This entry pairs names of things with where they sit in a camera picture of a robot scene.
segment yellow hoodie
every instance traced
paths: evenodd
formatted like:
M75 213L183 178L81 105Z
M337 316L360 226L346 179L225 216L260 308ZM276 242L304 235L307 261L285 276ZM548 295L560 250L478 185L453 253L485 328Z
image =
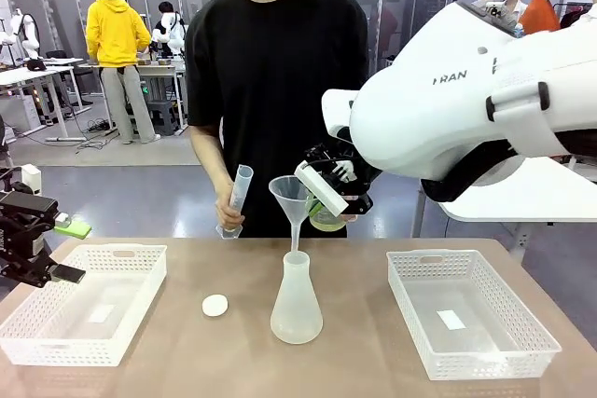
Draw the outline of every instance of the yellow hoodie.
M137 50L144 50L151 34L141 16L125 0L96 0L87 17L87 51L102 67L137 63Z

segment orange shirt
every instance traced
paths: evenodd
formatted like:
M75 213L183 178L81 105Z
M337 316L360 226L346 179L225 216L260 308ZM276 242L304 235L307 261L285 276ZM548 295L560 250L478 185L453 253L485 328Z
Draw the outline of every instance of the orange shirt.
M531 0L520 23L526 34L560 30L560 21L549 0Z

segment white mesh basket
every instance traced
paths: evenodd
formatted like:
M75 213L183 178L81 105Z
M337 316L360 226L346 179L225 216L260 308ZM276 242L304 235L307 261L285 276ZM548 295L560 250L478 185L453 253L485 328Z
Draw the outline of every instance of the white mesh basket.
M387 256L390 287L429 379L541 377L562 351L479 252Z
M80 284L49 282L0 326L13 364L116 366L166 276L166 246L81 245L62 262Z

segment desk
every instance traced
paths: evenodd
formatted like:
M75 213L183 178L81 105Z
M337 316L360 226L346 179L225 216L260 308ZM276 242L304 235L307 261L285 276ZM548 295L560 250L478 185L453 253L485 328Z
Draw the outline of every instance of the desk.
M187 111L187 79L186 79L186 72L187 69L185 65L181 62L181 64L171 64L171 65L158 65L157 63L152 63L151 65L137 65L137 70L139 70L139 76L145 78L157 77L157 78L172 78L174 80L174 93L176 95L176 104L178 106L178 126L179 129L174 135L182 134L185 129L188 127L187 121L185 120L185 114L183 113L182 102L185 103L185 110ZM184 96L182 97L184 100L181 101L181 94L178 89L178 79L181 80L181 86L183 86Z
M58 118L58 123L59 123L60 129L61 129L62 138L59 138L59 139L69 139L69 141L71 141L71 142L73 142L73 141L84 142L85 141L84 137L81 137L81 138L68 137L68 132L66 131L66 126L64 125L64 117L62 116L60 102L58 100L58 95L56 94L56 86L54 84L54 80L52 79L52 77L54 75L59 75L59 74L65 73L65 72L70 73L71 76L73 77L73 81L75 81L72 66L49 66L48 70L40 71L40 72L32 72L32 71L28 70L26 67L20 67L18 69L7 70L5 72L0 73L0 88L7 88L9 86L15 85L15 86L17 86L17 89L19 90L20 94L23 95L22 88L24 88L28 84L28 82L31 81L31 83L35 86L35 89L38 92L40 92L40 98L43 99L43 95L41 95L41 92L43 92L43 85L47 84L48 91L49 91L49 97L52 100L52 103L54 104L54 112L56 113L56 117ZM57 80L59 83L62 84L62 81L60 80L59 77L57 78ZM74 82L73 84L75 84L76 99L79 104L78 111L74 111L74 112L76 115L78 115L82 112L89 110L90 107L83 108L83 105L81 103L81 95L78 91L78 88L76 87L76 83ZM66 89L64 89L63 86L61 86L61 88L62 88L62 96L65 97L64 101L66 103L70 103L68 94L66 93ZM44 101L42 101L41 103L42 103L42 110L43 110L44 115L48 116L49 115L48 106L45 104ZM48 137L46 140L56 140L56 138Z
M90 67L92 69L99 69L99 65L90 65L90 64L81 64L78 67ZM178 106L178 125L179 129L174 135L182 134L185 129L188 127L187 120L185 120L185 114L183 113L183 104L184 109L187 111L187 79L186 79L186 72L187 69L184 65L184 62L174 63L170 65L159 65L156 62L153 62L151 65L136 65L137 70L139 71L140 77L157 77L157 78L173 78L174 79L174 92L176 95L176 104ZM176 82L177 79L181 80L181 92L178 89L178 83ZM100 86L102 88L102 94L104 95L104 104L105 110L108 116L108 122L110 122L110 129L112 129L112 119L110 116L110 108L108 106L107 99L105 98L105 91L104 85L102 84L102 79L100 78Z
M47 58L44 60L45 65L71 65L77 62L83 62L82 58Z
M425 201L422 190L419 195L417 213ZM439 206L457 221L518 223L510 252L522 261L533 223L594 223L596 204L597 185L550 158L527 158L502 182L470 186Z
M87 240L85 243L125 242ZM290 240L135 239L168 245L168 276L116 368L10 365L4 398L585 398L597 388L597 353L535 281L492 240L302 240L324 314L313 342L290 346L270 329ZM82 242L54 253L62 260ZM540 379L430 381L387 280L388 251L476 249L562 345ZM0 322L33 290L0 303ZM220 318L201 313L211 294Z

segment white robot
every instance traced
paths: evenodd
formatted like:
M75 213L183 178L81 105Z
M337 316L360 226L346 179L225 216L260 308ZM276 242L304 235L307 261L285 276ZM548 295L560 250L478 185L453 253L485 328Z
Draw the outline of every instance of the white robot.
M152 41L167 44L172 51L174 59L181 60L181 48L185 46L185 29L181 22L180 14L176 12L163 13L160 25L165 30L165 33L159 28L155 28L152 33Z
M596 32L588 22L516 39L487 11L450 4L361 90L326 92L338 141L310 150L296 176L335 215L362 214L381 171L452 201L524 157L595 156Z
M19 8L16 8L10 19L11 34L0 32L0 44L12 46L17 43L19 34L23 32L24 39L21 41L22 47L29 55L28 60L39 60L39 40L37 39L37 25L35 19L30 14L23 14Z

